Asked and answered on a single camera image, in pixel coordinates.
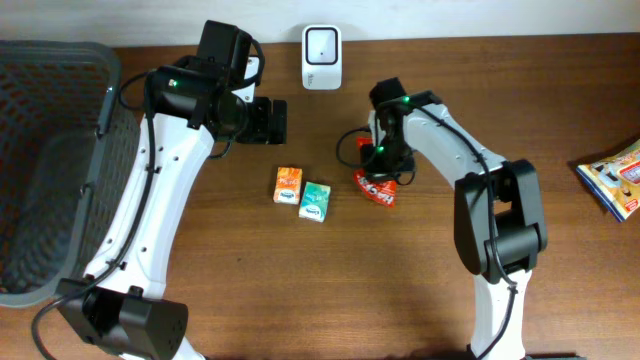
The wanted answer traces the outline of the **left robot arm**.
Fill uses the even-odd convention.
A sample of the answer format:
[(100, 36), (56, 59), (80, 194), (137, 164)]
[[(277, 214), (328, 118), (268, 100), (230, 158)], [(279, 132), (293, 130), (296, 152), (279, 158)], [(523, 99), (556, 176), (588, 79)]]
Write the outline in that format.
[(281, 145), (287, 104), (258, 97), (259, 42), (204, 25), (197, 51), (149, 71), (132, 169), (115, 217), (80, 280), (57, 288), (58, 310), (86, 343), (123, 359), (194, 359), (186, 305), (165, 298), (172, 244), (195, 179), (217, 143)]

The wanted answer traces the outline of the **orange tissue pack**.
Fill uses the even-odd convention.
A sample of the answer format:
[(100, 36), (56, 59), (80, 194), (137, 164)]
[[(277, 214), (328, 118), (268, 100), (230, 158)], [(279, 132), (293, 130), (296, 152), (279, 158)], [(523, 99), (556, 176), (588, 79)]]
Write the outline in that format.
[(300, 201), (303, 171), (294, 167), (279, 167), (273, 200), (275, 203), (297, 205)]

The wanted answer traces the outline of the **yellow snack bag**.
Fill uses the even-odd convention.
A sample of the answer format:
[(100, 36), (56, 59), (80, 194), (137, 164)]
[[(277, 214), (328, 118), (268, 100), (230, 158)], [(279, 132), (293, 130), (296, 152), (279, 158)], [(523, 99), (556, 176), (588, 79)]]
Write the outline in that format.
[(581, 164), (577, 173), (618, 222), (639, 209), (639, 141), (619, 153), (591, 164)]

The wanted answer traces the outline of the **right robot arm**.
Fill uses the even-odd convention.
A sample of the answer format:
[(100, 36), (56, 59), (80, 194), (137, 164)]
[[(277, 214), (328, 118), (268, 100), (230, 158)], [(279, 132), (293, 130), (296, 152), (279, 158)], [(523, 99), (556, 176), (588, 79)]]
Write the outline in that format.
[(454, 191), (454, 245), (474, 283), (471, 358), (525, 358), (524, 298), (548, 242), (534, 166), (486, 148), (431, 91), (409, 95), (399, 79), (390, 78), (378, 82), (369, 99), (366, 179), (380, 183), (413, 175), (414, 156), (421, 154)]

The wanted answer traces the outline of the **green tissue pack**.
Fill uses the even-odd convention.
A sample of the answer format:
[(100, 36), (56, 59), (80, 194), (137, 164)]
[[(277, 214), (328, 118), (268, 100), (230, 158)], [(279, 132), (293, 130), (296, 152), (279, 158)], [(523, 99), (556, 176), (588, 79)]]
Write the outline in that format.
[(327, 215), (331, 187), (307, 182), (300, 201), (299, 217), (322, 223)]

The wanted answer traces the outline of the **red snack bag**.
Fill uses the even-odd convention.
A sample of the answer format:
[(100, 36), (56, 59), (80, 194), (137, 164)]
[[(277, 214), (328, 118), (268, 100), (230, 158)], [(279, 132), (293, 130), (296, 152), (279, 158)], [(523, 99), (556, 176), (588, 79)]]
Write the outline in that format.
[(372, 182), (365, 177), (363, 169), (355, 170), (353, 179), (368, 199), (387, 208), (395, 206), (397, 183), (394, 180), (379, 183)]

